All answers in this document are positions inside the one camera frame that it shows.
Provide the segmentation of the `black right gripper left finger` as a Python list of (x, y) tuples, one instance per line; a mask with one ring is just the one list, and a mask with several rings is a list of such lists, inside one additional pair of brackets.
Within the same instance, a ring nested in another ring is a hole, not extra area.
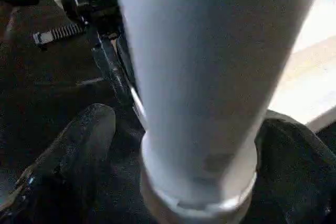
[(112, 107), (86, 107), (23, 171), (1, 223), (86, 223), (115, 132)]

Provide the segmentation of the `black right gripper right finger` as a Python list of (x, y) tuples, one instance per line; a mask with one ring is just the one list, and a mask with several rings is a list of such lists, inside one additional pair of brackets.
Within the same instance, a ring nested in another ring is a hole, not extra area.
[(306, 126), (264, 120), (245, 223), (335, 223), (335, 154)]

